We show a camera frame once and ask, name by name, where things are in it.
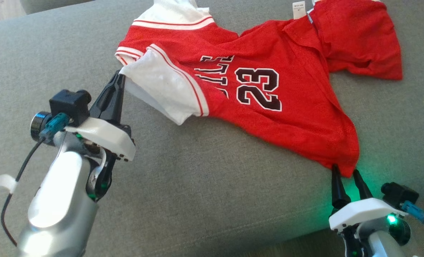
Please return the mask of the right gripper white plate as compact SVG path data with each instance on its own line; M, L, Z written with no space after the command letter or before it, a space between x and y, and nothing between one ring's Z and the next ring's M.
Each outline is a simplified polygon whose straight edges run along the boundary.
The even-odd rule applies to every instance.
M344 189L337 164L332 165L331 172L331 203L334 208L340 208L329 217L332 231L342 232L348 226L386 217L391 213L408 215L407 212L395 209L383 200L374 198L358 169L353 171L353 178L359 191L360 200L351 203L351 199Z

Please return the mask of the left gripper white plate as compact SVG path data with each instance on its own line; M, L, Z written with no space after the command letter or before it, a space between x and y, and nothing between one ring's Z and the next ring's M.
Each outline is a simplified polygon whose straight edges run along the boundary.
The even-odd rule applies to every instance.
M132 139L125 131L112 125L121 122L125 81L125 75L117 70L90 108L91 117L94 118L86 119L78 127L67 126L65 130L79 133L83 138L122 156L123 159L133 161L136 147Z

